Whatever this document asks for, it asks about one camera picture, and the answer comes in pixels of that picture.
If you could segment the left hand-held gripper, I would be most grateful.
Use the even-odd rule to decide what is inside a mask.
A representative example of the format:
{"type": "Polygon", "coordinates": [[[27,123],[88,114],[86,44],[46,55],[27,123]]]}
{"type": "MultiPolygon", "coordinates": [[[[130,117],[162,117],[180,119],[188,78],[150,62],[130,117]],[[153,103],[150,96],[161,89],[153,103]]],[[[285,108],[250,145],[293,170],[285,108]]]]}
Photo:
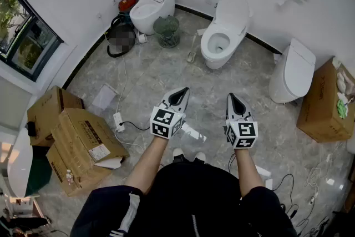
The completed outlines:
{"type": "Polygon", "coordinates": [[[170,139],[181,129],[190,93],[190,88],[183,87],[173,89],[163,96],[150,117],[151,134],[170,139]]]}

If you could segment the person's right forearm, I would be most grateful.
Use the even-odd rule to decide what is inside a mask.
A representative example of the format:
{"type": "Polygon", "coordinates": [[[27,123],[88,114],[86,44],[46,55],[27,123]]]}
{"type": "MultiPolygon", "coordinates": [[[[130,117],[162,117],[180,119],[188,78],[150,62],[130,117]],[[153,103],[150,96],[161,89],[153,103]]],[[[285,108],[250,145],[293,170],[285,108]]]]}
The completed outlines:
{"type": "Polygon", "coordinates": [[[253,188],[264,186],[255,163],[247,149],[235,149],[241,196],[246,196],[253,188]]]}

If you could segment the person's left forearm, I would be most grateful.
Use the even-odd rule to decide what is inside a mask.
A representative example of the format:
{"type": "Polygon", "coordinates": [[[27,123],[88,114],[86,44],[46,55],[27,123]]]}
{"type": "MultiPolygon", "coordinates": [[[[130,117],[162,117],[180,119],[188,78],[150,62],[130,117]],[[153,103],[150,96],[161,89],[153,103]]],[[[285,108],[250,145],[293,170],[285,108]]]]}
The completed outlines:
{"type": "Polygon", "coordinates": [[[125,180],[126,186],[139,189],[147,194],[153,185],[163,153],[169,140],[155,136],[144,151],[132,172],[125,180]]]}

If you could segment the white floor-standing toilet bowl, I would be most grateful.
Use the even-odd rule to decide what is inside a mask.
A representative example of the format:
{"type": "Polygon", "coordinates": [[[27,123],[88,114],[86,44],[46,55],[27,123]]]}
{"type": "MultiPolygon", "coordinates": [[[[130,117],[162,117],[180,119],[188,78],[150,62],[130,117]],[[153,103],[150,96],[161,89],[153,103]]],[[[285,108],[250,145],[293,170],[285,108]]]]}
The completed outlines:
{"type": "MultiPolygon", "coordinates": [[[[217,23],[215,23],[215,15],[214,15],[213,20],[211,21],[210,24],[217,24],[217,23]]],[[[204,58],[204,60],[205,60],[205,64],[207,65],[207,67],[209,67],[210,69],[219,69],[219,68],[221,68],[224,64],[226,64],[227,61],[228,61],[228,60],[225,59],[225,60],[223,60],[222,62],[212,62],[212,61],[209,61],[209,60],[207,60],[207,59],[205,59],[205,58],[204,58]]]]}

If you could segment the white closed smart toilet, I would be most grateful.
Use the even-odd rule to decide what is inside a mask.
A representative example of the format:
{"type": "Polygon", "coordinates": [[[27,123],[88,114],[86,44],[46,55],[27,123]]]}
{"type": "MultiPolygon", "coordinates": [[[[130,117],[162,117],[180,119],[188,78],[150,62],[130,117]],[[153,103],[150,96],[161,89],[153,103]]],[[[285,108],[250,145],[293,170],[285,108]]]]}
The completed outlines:
{"type": "Polygon", "coordinates": [[[275,103],[288,103],[304,97],[310,89],[316,56],[301,42],[291,39],[280,56],[268,86],[275,103]]]}

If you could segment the white oval toilet lid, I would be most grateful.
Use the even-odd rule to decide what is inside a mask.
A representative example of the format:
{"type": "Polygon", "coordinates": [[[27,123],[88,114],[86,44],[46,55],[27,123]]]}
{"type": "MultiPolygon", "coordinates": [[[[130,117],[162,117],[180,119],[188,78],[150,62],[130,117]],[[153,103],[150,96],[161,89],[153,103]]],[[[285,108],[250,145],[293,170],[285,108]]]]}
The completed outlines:
{"type": "Polygon", "coordinates": [[[232,27],[241,34],[250,21],[250,8],[247,0],[219,0],[215,23],[223,27],[232,27]]]}

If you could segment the beige plastic floor tool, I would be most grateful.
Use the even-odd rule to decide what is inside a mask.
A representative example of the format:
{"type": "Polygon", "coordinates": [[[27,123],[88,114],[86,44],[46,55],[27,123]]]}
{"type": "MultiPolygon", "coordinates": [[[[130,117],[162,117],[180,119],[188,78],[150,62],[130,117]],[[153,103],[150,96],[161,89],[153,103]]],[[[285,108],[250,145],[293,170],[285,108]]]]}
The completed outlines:
{"type": "Polygon", "coordinates": [[[188,54],[187,59],[186,59],[189,63],[193,63],[194,60],[195,60],[196,52],[195,52],[194,45],[195,45],[196,37],[197,37],[197,34],[195,34],[193,36],[193,39],[192,39],[192,42],[191,42],[191,48],[190,48],[189,54],[188,54]]]}

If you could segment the white power strip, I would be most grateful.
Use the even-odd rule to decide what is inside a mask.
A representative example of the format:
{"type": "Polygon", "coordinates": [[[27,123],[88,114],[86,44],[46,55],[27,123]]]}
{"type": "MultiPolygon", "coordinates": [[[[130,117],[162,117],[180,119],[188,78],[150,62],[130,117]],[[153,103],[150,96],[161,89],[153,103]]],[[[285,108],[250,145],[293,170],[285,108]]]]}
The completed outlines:
{"type": "Polygon", "coordinates": [[[116,130],[118,132],[123,132],[125,130],[125,126],[121,117],[121,113],[120,112],[116,112],[113,115],[114,121],[115,121],[115,125],[116,125],[116,130]]]}

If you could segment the green mesh waste basket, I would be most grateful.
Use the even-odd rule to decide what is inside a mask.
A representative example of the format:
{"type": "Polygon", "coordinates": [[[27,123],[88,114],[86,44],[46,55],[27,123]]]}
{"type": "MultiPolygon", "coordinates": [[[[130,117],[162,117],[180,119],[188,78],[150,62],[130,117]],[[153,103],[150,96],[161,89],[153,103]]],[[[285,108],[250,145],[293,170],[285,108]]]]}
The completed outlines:
{"type": "Polygon", "coordinates": [[[159,45],[163,48],[176,47],[180,42],[180,23],[171,15],[166,18],[159,17],[153,24],[153,30],[159,45]]]}

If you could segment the translucent plastic sheet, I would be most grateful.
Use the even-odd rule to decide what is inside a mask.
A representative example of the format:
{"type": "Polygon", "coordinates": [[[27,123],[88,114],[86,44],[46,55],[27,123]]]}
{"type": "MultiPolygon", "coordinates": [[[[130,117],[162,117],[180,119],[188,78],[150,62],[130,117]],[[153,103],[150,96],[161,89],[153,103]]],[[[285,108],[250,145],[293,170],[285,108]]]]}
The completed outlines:
{"type": "Polygon", "coordinates": [[[118,92],[109,84],[104,83],[94,98],[92,105],[101,110],[105,110],[111,101],[118,95],[118,92]]]}

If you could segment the large-print brown cardboard box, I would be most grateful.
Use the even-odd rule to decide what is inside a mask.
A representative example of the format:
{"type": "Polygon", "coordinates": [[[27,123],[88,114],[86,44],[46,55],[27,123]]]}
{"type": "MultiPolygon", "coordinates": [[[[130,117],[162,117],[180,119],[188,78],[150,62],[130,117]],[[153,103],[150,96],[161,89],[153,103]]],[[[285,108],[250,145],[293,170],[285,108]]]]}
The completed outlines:
{"type": "Polygon", "coordinates": [[[337,73],[355,83],[355,79],[337,58],[329,59],[313,76],[310,90],[303,98],[297,120],[298,129],[318,143],[344,141],[351,138],[355,127],[355,99],[352,94],[337,88],[337,73]],[[348,114],[341,119],[337,111],[338,100],[343,100],[348,114]]]}

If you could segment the labelled brown cardboard box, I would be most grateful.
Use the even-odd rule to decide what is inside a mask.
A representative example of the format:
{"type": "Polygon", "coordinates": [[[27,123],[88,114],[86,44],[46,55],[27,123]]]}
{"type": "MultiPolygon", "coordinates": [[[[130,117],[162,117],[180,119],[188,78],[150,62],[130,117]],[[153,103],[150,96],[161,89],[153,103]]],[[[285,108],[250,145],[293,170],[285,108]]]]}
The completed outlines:
{"type": "Polygon", "coordinates": [[[93,190],[129,157],[106,121],[85,109],[65,108],[52,136],[47,159],[69,197],[93,190]],[[72,184],[66,179],[67,169],[73,173],[72,184]]]}

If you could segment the red machine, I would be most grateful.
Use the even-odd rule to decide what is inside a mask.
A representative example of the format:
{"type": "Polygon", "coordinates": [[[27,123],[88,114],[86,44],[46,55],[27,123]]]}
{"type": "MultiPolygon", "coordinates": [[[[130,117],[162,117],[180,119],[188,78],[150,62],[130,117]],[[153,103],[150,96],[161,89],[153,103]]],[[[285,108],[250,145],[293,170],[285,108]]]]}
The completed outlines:
{"type": "Polygon", "coordinates": [[[119,12],[129,12],[138,2],[138,0],[121,0],[118,3],[119,12]]]}

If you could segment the white crumpled tissue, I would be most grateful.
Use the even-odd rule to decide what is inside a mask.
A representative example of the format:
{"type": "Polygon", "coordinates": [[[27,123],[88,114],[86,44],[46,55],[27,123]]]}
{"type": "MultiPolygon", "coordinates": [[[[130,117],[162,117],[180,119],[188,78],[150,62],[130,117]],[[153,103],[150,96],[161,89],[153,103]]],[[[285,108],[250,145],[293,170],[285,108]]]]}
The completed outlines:
{"type": "Polygon", "coordinates": [[[337,73],[337,88],[341,93],[346,92],[346,83],[344,81],[344,76],[341,72],[337,73]]]}

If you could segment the dark-framed window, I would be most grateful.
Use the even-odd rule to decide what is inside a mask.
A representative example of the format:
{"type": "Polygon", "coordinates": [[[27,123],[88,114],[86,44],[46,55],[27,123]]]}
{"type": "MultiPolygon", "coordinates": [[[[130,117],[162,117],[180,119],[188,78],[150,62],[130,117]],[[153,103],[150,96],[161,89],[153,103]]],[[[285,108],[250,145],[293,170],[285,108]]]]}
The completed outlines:
{"type": "Polygon", "coordinates": [[[0,0],[0,61],[36,81],[62,43],[24,0],[0,0]]]}

